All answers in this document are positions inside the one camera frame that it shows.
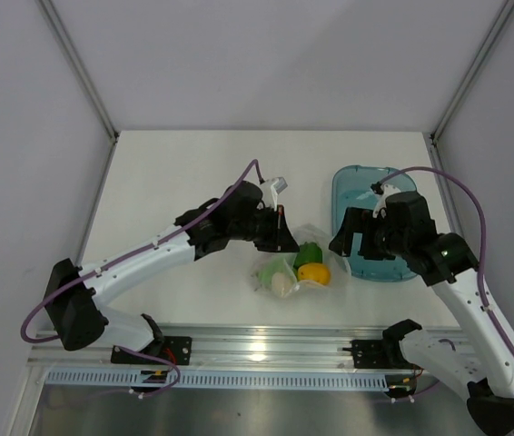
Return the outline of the green bell pepper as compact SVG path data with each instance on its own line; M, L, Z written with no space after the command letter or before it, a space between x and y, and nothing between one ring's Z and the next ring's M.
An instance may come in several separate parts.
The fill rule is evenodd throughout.
M299 270L304 264L309 263L323 263L323 252L316 242L300 245L299 252L293 261L293 268Z

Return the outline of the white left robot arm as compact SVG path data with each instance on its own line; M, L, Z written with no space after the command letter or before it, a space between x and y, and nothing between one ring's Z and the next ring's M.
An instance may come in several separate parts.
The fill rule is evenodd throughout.
M158 324L145 313L119 312L111 302L158 273L224 250L231 241L250 242L264 253L298 252L278 201L286 186L281 177L260 184L242 181L112 260L90 266L69 259L57 263L44 295L57 340L69 352L102 341L132 351L141 362L156 362L164 343Z

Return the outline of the white garlic bulb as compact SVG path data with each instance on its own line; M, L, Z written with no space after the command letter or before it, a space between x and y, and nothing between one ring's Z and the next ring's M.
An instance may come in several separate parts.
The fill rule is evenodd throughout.
M271 291L279 298L286 298L292 291L294 282L284 272L276 272L272 275Z

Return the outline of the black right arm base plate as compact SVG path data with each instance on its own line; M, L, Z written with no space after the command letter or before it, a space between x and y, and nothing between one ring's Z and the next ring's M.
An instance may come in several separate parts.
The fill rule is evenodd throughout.
M412 370L417 366L403 356L398 342L389 340L352 340L342 347L353 360L356 369Z

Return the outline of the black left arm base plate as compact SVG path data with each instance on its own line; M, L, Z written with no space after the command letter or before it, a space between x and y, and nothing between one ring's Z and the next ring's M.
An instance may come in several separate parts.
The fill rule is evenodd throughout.
M171 362L177 366L188 366L192 354L193 338L188 336L165 336L162 340L153 340L139 352L127 352L114 347L111 354L113 364L159 364L158 360Z

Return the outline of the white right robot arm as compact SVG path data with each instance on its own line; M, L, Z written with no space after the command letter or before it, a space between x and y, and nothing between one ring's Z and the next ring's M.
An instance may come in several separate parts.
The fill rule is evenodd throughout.
M404 320L383 331L382 359L395 367L414 364L439 379L465 401L485 434L514 433L514 331L465 240L437 231L419 193L390 185L380 191L374 209L346 209L330 250L350 256L356 235L363 259L401 258L419 275L453 314L477 358L470 363L417 322Z

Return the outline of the light green gourd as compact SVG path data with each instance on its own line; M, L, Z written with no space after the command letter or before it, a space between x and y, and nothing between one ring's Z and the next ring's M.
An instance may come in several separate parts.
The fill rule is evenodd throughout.
M283 257L273 256L266 259L255 273L258 284L264 288L270 288L272 285L272 277L276 273L283 273L285 260Z

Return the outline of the clear zip top bag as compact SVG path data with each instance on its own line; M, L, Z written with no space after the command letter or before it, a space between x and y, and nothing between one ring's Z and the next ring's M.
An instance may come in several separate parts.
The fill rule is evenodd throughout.
M293 268L293 261L297 253L266 253L262 255L253 265L251 270L251 281L254 289L258 292L268 292L275 296L270 288L261 287L258 284L255 273L257 268L268 258L273 256L283 257L285 260L284 273L290 276L294 282L291 293L288 297L290 298L298 292L309 292L309 291L333 291L344 287L351 278L351 269L346 259L329 250L329 243L331 237L321 229L312 224L305 224L297 227L293 230L293 237L299 246L307 242L316 242L322 249L323 252L323 263L331 271L331 282L322 286L316 282L302 281L297 279L297 270Z

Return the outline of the yellow lemon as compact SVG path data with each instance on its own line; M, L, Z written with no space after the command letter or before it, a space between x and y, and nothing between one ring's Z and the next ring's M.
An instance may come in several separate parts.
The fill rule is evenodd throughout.
M331 271L324 263L305 263L298 268L297 279L326 286L331 282Z

